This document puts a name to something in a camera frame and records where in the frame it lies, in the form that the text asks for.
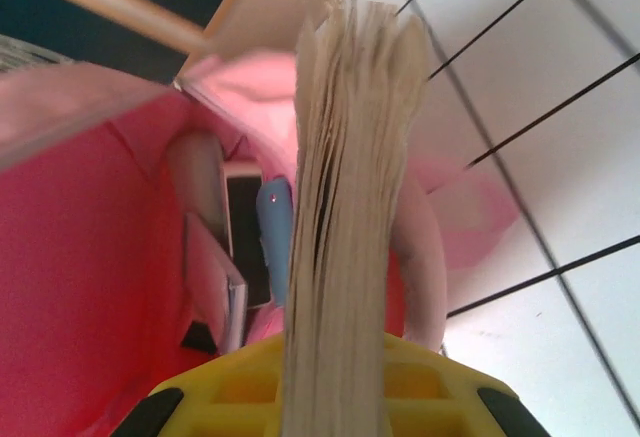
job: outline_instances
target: smartphone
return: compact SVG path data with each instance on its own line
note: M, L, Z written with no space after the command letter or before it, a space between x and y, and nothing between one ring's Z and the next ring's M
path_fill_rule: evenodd
M252 161L224 162L221 176L228 236L225 250L247 283L247 307L260 307L271 300L256 208L262 170Z

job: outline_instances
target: pink fabric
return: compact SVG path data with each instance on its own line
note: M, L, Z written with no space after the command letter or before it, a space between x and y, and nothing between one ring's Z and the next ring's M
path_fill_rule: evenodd
M158 382L207 359L178 345L191 308L164 152L209 129L227 154L293 184L294 58L210 59L184 88L201 104L89 64L0 77L3 435L105 435ZM451 266L477 262L513 220L502 190L476 187L490 223L442 229Z

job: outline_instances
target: light blue pen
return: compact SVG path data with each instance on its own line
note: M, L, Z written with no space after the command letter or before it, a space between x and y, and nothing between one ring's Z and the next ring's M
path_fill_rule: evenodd
M264 258L276 305L284 306L289 286L289 252L293 233L291 187L284 177L260 188L256 202Z

